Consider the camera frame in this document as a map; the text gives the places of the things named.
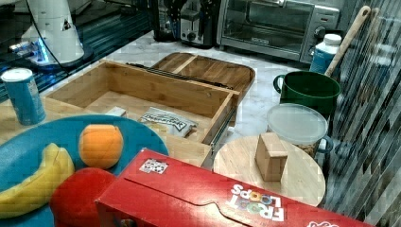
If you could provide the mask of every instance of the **toaster oven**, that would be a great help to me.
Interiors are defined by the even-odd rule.
[[[339,9],[313,0],[222,0],[218,44],[311,63],[314,46],[339,17]]]

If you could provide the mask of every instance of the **mug handle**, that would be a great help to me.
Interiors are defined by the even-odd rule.
[[[334,147],[333,139],[328,137],[327,135],[325,135],[322,139],[327,142],[326,147],[325,147],[325,149],[318,148],[317,151],[319,153],[328,153],[328,152],[330,152]]]
[[[278,79],[284,79],[286,75],[279,75],[273,81],[274,89],[281,94],[281,88],[278,87]]]

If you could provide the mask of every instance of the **blue plate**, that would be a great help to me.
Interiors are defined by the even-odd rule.
[[[42,151],[50,144],[66,148],[76,170],[86,165],[78,154],[80,133],[90,124],[112,124],[123,137],[124,147],[118,163],[109,169],[118,175],[142,148],[168,155],[162,139],[145,125],[123,117],[82,115],[48,122],[25,131],[0,146],[0,191],[6,190],[32,175],[42,161]],[[0,226],[54,226],[48,205],[17,218],[0,219]]]

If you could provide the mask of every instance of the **wooden spoon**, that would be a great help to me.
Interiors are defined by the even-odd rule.
[[[347,34],[345,35],[344,40],[341,43],[339,51],[334,56],[334,59],[331,61],[326,72],[324,73],[326,76],[331,77],[331,74],[333,73],[337,64],[342,59],[342,56],[344,56],[345,52],[348,49],[348,46],[350,45],[350,43],[352,42],[354,37],[357,35],[357,32],[359,31],[360,27],[365,22],[365,20],[368,17],[370,12],[371,12],[371,8],[368,6],[364,6],[360,9],[359,13],[357,14],[357,17],[355,18],[350,29],[348,30]]]

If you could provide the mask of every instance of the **banana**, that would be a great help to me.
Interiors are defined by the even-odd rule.
[[[38,170],[21,183],[0,192],[0,218],[14,218],[42,207],[74,172],[68,151],[51,143],[44,148]]]

